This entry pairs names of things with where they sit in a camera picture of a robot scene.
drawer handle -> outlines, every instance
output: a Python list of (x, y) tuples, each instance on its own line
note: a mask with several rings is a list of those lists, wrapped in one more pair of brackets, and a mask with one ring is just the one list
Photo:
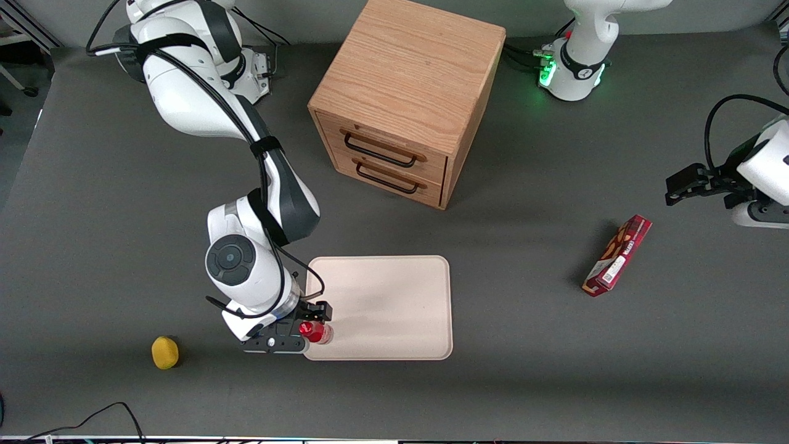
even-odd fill
[(369, 179), (369, 180), (372, 180), (373, 182), (380, 183), (381, 185), (388, 186), (391, 189), (397, 190), (397, 191), (399, 191), (399, 192), (401, 192), (403, 194), (414, 194), (419, 189), (419, 184), (418, 183), (414, 183), (413, 184), (413, 188), (411, 188), (409, 190), (408, 188), (404, 188), (402, 186), (395, 185), (394, 183), (387, 182), (387, 181), (385, 181), (383, 179), (378, 179), (374, 175), (369, 175), (367, 173), (362, 172), (361, 171), (361, 165), (362, 165), (361, 162), (356, 164), (356, 174), (358, 174), (359, 176), (361, 176), (361, 177), (363, 177), (365, 179)]
[[(397, 165), (398, 167), (411, 168), (413, 166), (413, 164), (417, 161), (417, 156), (416, 155), (412, 155), (411, 156), (411, 161), (410, 162), (403, 162), (401, 160), (392, 159), (389, 156), (385, 156), (383, 154), (379, 154), (377, 152), (370, 151), (369, 149), (362, 148), (359, 145), (354, 145), (354, 144), (350, 143), (350, 138), (351, 138), (351, 133), (346, 133), (345, 143), (346, 143), (346, 146), (348, 148), (352, 149), (355, 152), (360, 152), (360, 153), (366, 154), (366, 155), (368, 155), (370, 157), (375, 157), (378, 160), (383, 160), (384, 162), (389, 162), (390, 164)], [(370, 145), (374, 145), (372, 143), (372, 141), (367, 141), (367, 143), (369, 143)]]

beige tray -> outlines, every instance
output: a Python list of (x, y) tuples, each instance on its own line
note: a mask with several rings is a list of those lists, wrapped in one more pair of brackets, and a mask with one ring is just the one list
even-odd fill
[[(449, 263), (441, 256), (315, 258), (335, 337), (313, 361), (441, 360), (452, 353)], [(320, 288), (309, 275), (306, 293)]]

red box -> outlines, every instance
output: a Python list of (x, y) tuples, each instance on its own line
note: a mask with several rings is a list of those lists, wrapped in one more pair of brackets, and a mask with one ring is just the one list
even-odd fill
[(597, 297), (614, 288), (650, 227), (652, 222), (638, 214), (620, 227), (581, 286), (584, 292)]

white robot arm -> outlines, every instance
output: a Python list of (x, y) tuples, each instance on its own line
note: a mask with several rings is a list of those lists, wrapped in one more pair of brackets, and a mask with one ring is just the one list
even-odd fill
[(661, 9), (672, 0), (564, 0), (575, 14), (569, 39), (560, 36), (536, 55), (546, 58), (538, 85), (561, 100), (586, 98), (600, 83), (605, 58), (619, 36), (617, 13)]
[[(306, 302), (279, 252), (291, 257), (281, 247), (311, 234), (320, 220), (320, 209), (250, 99), (243, 91), (228, 88), (219, 71), (228, 63), (228, 54), (217, 43), (227, 36), (236, 42), (237, 27), (226, 23), (223, 36), (217, 32), (207, 36), (201, 31), (211, 31), (211, 26), (205, 26), (210, 21), (205, 11), (215, 8), (195, 9), (204, 3), (208, 2), (129, 1), (127, 12), (136, 20), (127, 30), (133, 41), (98, 52), (88, 48), (88, 53), (115, 53), (127, 62), (138, 62), (138, 74), (157, 111), (176, 130), (249, 143), (260, 169), (261, 188), (208, 214), (211, 245), (205, 255), (206, 272), (231, 301), (226, 305), (207, 299), (222, 309), (226, 324), (242, 344), (254, 337), (265, 339), (266, 347), (251, 351), (303, 352), (308, 342), (298, 333), (297, 321), (329, 321), (331, 307)], [(224, 8), (214, 6), (222, 11), (217, 15), (227, 19)], [(269, 344), (272, 337), (276, 341)]]
[[(114, 42), (141, 43), (140, 32), (150, 21), (165, 17), (181, 20), (196, 32), (211, 53), (204, 62), (213, 61), (219, 72), (216, 79), (233, 94), (256, 103), (271, 87), (268, 58), (241, 45), (241, 32), (228, 12), (234, 4), (234, 0), (127, 0), (126, 15), (131, 24), (115, 33)], [(135, 80), (145, 82), (137, 58), (121, 54), (118, 60)]]
[(727, 194), (732, 220), (745, 227), (789, 229), (789, 119), (770, 122), (709, 169), (691, 164), (666, 179), (666, 204), (694, 196)]

red bottle cap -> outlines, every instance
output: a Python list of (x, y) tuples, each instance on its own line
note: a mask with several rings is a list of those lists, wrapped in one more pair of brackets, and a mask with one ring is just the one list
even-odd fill
[(298, 326), (298, 332), (310, 342), (320, 341), (325, 331), (323, 325), (314, 321), (304, 321)]
[(301, 333), (303, 336), (309, 336), (314, 332), (315, 329), (312, 327), (311, 322), (302, 322), (300, 326), (298, 326), (298, 332)]

